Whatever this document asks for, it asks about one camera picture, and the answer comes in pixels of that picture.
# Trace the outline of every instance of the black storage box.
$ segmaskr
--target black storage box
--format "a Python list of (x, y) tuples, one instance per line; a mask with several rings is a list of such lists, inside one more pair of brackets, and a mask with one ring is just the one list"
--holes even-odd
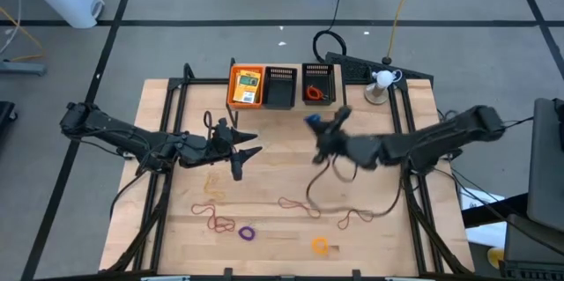
[[(301, 97), (306, 105), (328, 106), (335, 101), (335, 71), (333, 64), (302, 64)], [(319, 89), (326, 99), (310, 100), (308, 86)]]
[(291, 109), (295, 104), (298, 70), (267, 66), (264, 75), (263, 106)]

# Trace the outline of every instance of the white cable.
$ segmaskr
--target white cable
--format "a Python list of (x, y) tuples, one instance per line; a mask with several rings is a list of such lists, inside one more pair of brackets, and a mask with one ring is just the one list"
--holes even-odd
[(19, 29), (19, 24), (21, 23), (21, 0), (18, 0), (18, 25), (16, 26), (16, 28), (11, 32), (11, 37), (10, 39), (8, 39), (8, 41), (4, 44), (4, 46), (0, 49), (0, 55), (2, 55), (2, 53), (8, 48), (8, 46), (10, 46), (11, 42), (14, 40), (14, 38), (16, 37), (16, 33), (18, 32)]

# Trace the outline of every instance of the orange box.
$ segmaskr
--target orange box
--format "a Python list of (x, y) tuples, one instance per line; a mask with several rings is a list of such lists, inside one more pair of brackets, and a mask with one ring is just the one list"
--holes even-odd
[[(257, 98), (256, 103), (248, 104), (233, 101), (233, 96), (235, 93), (235, 88), (237, 86), (237, 74), (242, 70), (248, 70), (261, 75), (261, 79), (258, 83)], [(263, 105), (263, 82), (264, 82), (264, 67), (263, 66), (245, 66), (245, 65), (234, 65), (231, 68), (231, 73), (229, 74), (229, 90), (227, 92), (227, 105), (233, 108), (260, 108)]]

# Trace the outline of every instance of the keyboard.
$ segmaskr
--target keyboard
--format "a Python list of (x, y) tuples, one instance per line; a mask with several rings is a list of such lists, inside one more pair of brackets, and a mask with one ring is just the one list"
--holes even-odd
[(333, 52), (328, 52), (325, 55), (325, 62), (329, 64), (341, 65), (341, 73), (345, 77), (347, 84), (369, 84), (372, 82), (370, 73), (380, 70), (401, 70), (404, 76), (408, 79), (428, 79), (433, 86), (433, 75), (419, 73), (414, 70), (400, 69), (395, 66), (384, 65), (376, 62), (362, 60), (356, 57), (340, 55)]

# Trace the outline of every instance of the brown string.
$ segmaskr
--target brown string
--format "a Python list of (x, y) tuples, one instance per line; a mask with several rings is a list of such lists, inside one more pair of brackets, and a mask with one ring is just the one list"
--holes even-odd
[(346, 216), (337, 222), (337, 227), (340, 230), (345, 230), (349, 226), (349, 222), (351, 221), (351, 213), (356, 213), (359, 215), (359, 218), (362, 219), (365, 223), (370, 223), (372, 219), (374, 219), (374, 214), (370, 211), (359, 211), (359, 210), (349, 210), (346, 213)]
[(307, 207), (306, 204), (298, 202), (298, 201), (293, 201), (293, 200), (289, 200), (285, 197), (280, 197), (278, 199), (278, 205), (280, 207), (282, 207), (283, 209), (292, 209), (292, 208), (296, 208), (296, 207), (300, 207), (304, 210), (306, 210), (306, 212), (308, 213), (308, 215), (311, 218), (320, 218), (321, 217), (321, 212), (318, 210), (313, 210), (310, 207)]
[[(201, 211), (194, 211), (195, 207), (204, 207)], [(208, 228), (216, 233), (223, 232), (234, 232), (235, 231), (235, 221), (230, 218), (225, 218), (223, 216), (216, 217), (215, 205), (214, 204), (198, 204), (192, 205), (192, 214), (201, 215), (209, 210), (211, 210), (211, 216), (208, 218)]]

